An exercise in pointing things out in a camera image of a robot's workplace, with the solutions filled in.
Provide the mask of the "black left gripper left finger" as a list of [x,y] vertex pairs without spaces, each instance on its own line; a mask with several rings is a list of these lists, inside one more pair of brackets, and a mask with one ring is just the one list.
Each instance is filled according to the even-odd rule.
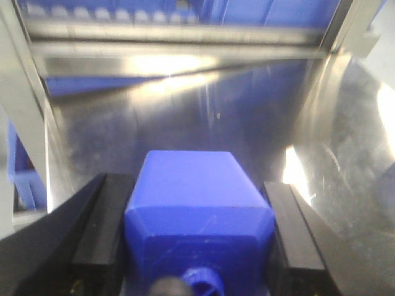
[[51,213],[1,240],[2,295],[119,295],[127,174],[95,176]]

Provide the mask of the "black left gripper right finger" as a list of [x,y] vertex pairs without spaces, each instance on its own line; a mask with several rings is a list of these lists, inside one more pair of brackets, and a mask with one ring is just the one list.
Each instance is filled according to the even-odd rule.
[[275,215],[266,271],[270,295],[340,295],[289,184],[262,186]]

